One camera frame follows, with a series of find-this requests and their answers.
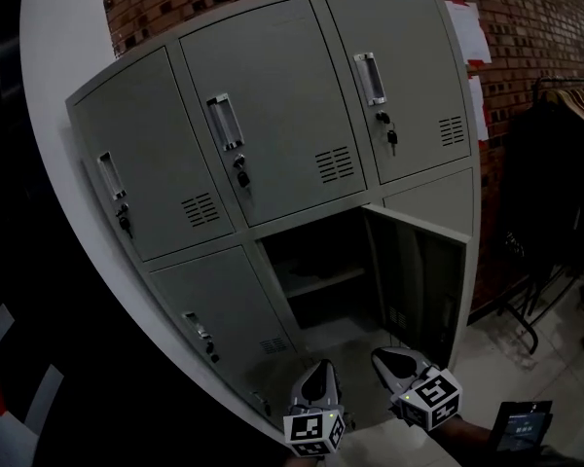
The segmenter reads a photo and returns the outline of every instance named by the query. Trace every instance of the locker shelf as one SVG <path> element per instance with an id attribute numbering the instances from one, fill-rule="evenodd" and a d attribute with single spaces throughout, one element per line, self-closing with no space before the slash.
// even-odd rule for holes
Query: locker shelf
<path id="1" fill-rule="evenodd" d="M 365 274 L 366 270 L 357 263 L 348 263 L 342 265 L 332 276 L 328 278 L 320 278 L 315 275 L 301 276 L 292 273 L 292 270 L 297 267 L 296 260 L 286 260 L 277 265 L 274 265 L 274 271 L 279 279 L 283 292 L 286 298 L 291 299 L 297 296 L 317 291 L 325 287 L 339 284 L 351 280 L 357 276 Z"/>

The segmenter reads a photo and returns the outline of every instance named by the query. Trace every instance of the locker lock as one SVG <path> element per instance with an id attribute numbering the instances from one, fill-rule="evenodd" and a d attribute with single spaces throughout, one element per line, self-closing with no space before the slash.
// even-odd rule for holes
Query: locker lock
<path id="1" fill-rule="evenodd" d="M 245 162 L 246 162 L 246 157 L 244 156 L 244 154 L 238 154 L 234 158 L 234 168 L 239 169 L 239 173 L 237 174 L 237 183 L 243 189 L 251 183 L 249 175 L 247 175 L 246 171 L 244 171 L 244 163 Z"/>
<path id="2" fill-rule="evenodd" d="M 244 162 L 245 161 L 246 161 L 246 158 L 244 157 L 244 154 L 238 154 L 234 158 L 234 168 L 236 168 L 236 169 L 243 169 L 244 168 Z"/>
<path id="3" fill-rule="evenodd" d="M 121 228 L 121 230 L 126 231 L 126 234 L 129 235 L 129 238 L 133 238 L 131 231 L 131 223 L 129 222 L 128 217 L 125 216 L 127 213 L 128 205 L 123 203 L 119 210 L 115 213 L 115 216 L 119 218 L 119 227 Z"/>
<path id="4" fill-rule="evenodd" d="M 214 342 L 208 341 L 205 345 L 205 354 L 209 355 L 212 363 L 218 363 L 221 357 L 214 350 Z"/>
<path id="5" fill-rule="evenodd" d="M 383 122 L 385 125 L 389 125 L 391 123 L 391 118 L 385 111 L 379 111 L 376 114 L 377 120 Z"/>

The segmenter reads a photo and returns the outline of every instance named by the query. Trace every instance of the metal rack stand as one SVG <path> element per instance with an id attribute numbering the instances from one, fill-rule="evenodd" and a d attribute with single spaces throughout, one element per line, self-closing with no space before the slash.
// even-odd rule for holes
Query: metal rack stand
<path id="1" fill-rule="evenodd" d="M 532 85 L 532 102 L 538 102 L 538 91 L 542 83 L 584 83 L 580 76 L 541 76 Z"/>
<path id="2" fill-rule="evenodd" d="M 538 78 L 534 85 L 532 85 L 532 102 L 535 104 L 538 102 L 538 94 L 540 87 L 543 83 L 584 83 L 584 78 L 578 76 L 543 76 Z M 575 281 L 579 278 L 581 272 L 578 272 L 573 276 L 567 286 L 560 292 L 554 300 L 545 307 L 533 320 L 527 321 L 526 314 L 528 312 L 528 316 L 532 316 L 534 312 L 534 308 L 538 303 L 539 298 L 544 290 L 546 290 L 552 283 L 554 283 L 560 276 L 568 271 L 568 266 L 561 266 L 556 273 L 550 276 L 544 283 L 537 281 L 536 278 L 532 276 L 532 273 L 528 275 L 525 281 L 520 282 L 520 287 L 513 291 L 514 295 L 518 295 L 523 290 L 526 290 L 526 296 L 522 301 L 522 304 L 518 307 L 514 307 L 510 305 L 509 301 L 510 298 L 506 298 L 502 300 L 499 304 L 499 308 L 497 310 L 497 314 L 501 315 L 503 310 L 507 309 L 516 319 L 517 321 L 529 332 L 532 336 L 532 348 L 529 351 L 529 354 L 533 354 L 538 347 L 538 335 L 533 329 L 533 325 L 540 320 L 545 314 L 566 294 L 566 292 L 571 288 L 571 286 L 575 283 Z M 532 290 L 536 285 L 536 290 L 534 295 L 532 296 Z"/>

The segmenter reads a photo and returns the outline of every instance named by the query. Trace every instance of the locker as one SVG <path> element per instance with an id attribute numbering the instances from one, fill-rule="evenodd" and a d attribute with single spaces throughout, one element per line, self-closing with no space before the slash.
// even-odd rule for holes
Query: locker
<path id="1" fill-rule="evenodd" d="M 365 190 L 309 0 L 227 18 L 180 42 L 249 226 Z"/>
<path id="2" fill-rule="evenodd" d="M 441 227 L 474 233 L 472 170 L 465 169 L 383 199 L 387 209 L 414 216 Z"/>
<path id="3" fill-rule="evenodd" d="M 381 183 L 468 156 L 455 58 L 435 0 L 327 3 L 357 84 Z M 381 111 L 389 123 L 377 119 Z M 387 141 L 391 128 L 395 147 Z"/>
<path id="4" fill-rule="evenodd" d="M 296 351 L 241 247 L 156 271 L 151 278 L 194 348 L 254 407 L 259 398 L 268 399 L 274 369 L 285 369 L 289 361 L 298 368 Z M 253 392 L 259 398 L 248 396 Z"/>
<path id="5" fill-rule="evenodd" d="M 419 192 L 432 199 L 451 178 Z M 310 356 L 336 365 L 360 428 L 389 419 L 373 349 L 404 343 L 441 367 L 454 350 L 471 236 L 400 212 L 399 203 L 263 239 Z"/>
<path id="6" fill-rule="evenodd" d="M 142 261 L 234 231 L 164 49 L 94 90 L 73 114 L 103 182 L 96 189 L 108 217 L 123 235 L 118 218 L 128 219 Z M 127 211 L 116 217 L 122 205 Z"/>

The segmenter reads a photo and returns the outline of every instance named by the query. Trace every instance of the phone screen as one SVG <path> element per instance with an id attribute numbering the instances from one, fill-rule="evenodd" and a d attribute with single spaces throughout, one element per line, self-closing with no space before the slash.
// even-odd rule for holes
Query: phone screen
<path id="1" fill-rule="evenodd" d="M 523 451 L 538 444 L 547 413 L 524 413 L 508 417 L 497 451 Z"/>

